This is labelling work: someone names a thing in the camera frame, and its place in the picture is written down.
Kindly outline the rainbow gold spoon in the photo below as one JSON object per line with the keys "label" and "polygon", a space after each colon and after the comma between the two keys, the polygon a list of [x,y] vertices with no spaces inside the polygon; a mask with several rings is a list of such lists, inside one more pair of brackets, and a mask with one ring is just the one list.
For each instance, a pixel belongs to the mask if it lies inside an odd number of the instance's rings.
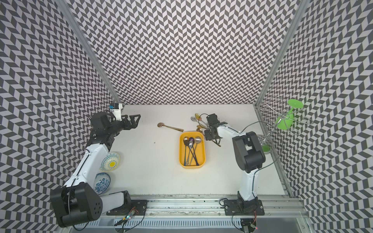
{"label": "rainbow gold spoon", "polygon": [[208,124],[205,123],[205,122],[202,120],[202,117],[201,117],[200,114],[196,113],[196,114],[195,114],[195,118],[197,119],[197,122],[198,122],[199,124],[204,125],[204,126],[206,126],[206,127],[208,126]]}

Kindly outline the silver teaspoon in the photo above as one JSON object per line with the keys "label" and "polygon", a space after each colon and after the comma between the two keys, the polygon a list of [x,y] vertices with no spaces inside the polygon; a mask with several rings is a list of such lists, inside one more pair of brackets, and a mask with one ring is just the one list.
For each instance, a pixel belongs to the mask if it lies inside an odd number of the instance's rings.
{"label": "silver teaspoon", "polygon": [[194,122],[198,122],[197,118],[194,117],[194,116],[192,116],[190,119],[191,119],[192,121],[194,121]]}

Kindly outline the plain silver spoon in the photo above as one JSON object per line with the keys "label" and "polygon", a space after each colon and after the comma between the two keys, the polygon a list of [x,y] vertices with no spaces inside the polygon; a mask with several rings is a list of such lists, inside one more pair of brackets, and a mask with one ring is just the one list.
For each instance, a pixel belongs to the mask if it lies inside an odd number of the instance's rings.
{"label": "plain silver spoon", "polygon": [[195,139],[194,139],[194,145],[195,145],[194,151],[195,151],[195,152],[197,151],[197,147],[198,147],[198,145],[199,145],[201,142],[202,142],[202,139],[201,139],[199,136],[195,137]]}

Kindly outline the gold handled utensil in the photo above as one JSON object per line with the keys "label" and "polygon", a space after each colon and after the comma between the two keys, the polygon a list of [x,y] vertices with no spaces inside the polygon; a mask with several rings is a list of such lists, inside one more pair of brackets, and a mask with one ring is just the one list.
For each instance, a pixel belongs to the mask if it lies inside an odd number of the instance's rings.
{"label": "gold handled utensil", "polygon": [[172,127],[172,126],[168,126],[168,125],[165,125],[164,123],[160,122],[157,124],[157,127],[161,128],[161,127],[166,127],[166,128],[169,128],[169,129],[173,129],[173,130],[176,130],[176,131],[179,131],[179,132],[183,132],[184,129],[180,129],[180,128],[176,128],[176,127]]}

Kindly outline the silver ornate spoon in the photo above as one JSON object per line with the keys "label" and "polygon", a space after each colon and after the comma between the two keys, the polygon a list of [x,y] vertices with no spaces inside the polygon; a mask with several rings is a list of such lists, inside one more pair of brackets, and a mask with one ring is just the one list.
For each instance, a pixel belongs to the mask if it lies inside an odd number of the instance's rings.
{"label": "silver ornate spoon", "polygon": [[185,141],[185,146],[188,150],[188,155],[187,155],[187,158],[186,158],[186,161],[185,161],[185,165],[188,166],[189,165],[189,161],[190,161],[190,153],[191,153],[191,142],[189,140]]}

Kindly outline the yellow plastic storage box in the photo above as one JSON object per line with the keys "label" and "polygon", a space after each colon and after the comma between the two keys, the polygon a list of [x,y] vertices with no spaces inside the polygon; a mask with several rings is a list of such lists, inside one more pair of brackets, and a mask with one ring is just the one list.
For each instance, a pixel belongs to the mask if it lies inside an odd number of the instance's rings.
{"label": "yellow plastic storage box", "polygon": [[185,169],[198,169],[206,163],[205,137],[197,131],[184,132],[179,139],[179,163]]}

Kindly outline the pink blue handled spoon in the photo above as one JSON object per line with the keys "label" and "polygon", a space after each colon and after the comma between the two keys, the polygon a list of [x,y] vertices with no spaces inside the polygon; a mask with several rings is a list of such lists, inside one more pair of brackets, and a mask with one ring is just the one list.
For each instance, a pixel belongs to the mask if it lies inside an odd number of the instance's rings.
{"label": "pink blue handled spoon", "polygon": [[185,145],[185,153],[184,153],[184,166],[187,165],[187,149],[188,149],[188,146],[189,146],[189,138],[186,136],[183,138],[183,143]]}

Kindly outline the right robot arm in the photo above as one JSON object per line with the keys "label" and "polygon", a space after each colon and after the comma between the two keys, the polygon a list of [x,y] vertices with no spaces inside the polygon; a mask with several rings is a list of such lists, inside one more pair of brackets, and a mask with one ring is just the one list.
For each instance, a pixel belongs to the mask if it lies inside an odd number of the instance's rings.
{"label": "right robot arm", "polygon": [[238,191],[238,206],[242,209],[258,205],[256,177],[266,161],[262,145],[255,132],[239,132],[227,122],[219,121],[216,114],[207,116],[207,141],[218,143],[221,139],[232,141],[238,167],[243,171],[242,183]]}

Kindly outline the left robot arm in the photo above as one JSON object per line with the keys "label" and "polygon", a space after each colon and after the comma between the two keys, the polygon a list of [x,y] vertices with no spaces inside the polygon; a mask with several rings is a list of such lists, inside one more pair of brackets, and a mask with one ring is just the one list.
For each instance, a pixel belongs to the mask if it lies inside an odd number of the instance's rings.
{"label": "left robot arm", "polygon": [[100,197],[93,186],[115,137],[123,130],[137,128],[140,118],[140,115],[115,117],[108,112],[92,115],[92,130],[82,161],[68,181],[50,193],[51,206],[61,228],[89,223],[108,211],[128,210],[131,207],[127,191]]}

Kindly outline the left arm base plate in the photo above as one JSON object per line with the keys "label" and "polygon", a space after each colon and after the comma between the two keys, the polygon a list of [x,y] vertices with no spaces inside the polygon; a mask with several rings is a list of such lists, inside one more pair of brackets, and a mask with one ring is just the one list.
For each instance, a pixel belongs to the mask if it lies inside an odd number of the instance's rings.
{"label": "left arm base plate", "polygon": [[106,213],[107,216],[127,216],[135,211],[136,216],[144,216],[147,211],[147,200],[132,200],[130,203],[112,209]]}

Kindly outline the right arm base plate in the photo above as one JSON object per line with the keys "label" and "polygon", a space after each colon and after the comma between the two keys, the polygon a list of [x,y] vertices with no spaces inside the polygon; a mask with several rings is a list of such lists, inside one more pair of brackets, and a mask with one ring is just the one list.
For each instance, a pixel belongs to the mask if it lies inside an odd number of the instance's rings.
{"label": "right arm base plate", "polygon": [[261,200],[254,199],[248,202],[239,200],[223,200],[222,206],[226,216],[264,216],[265,211]]}

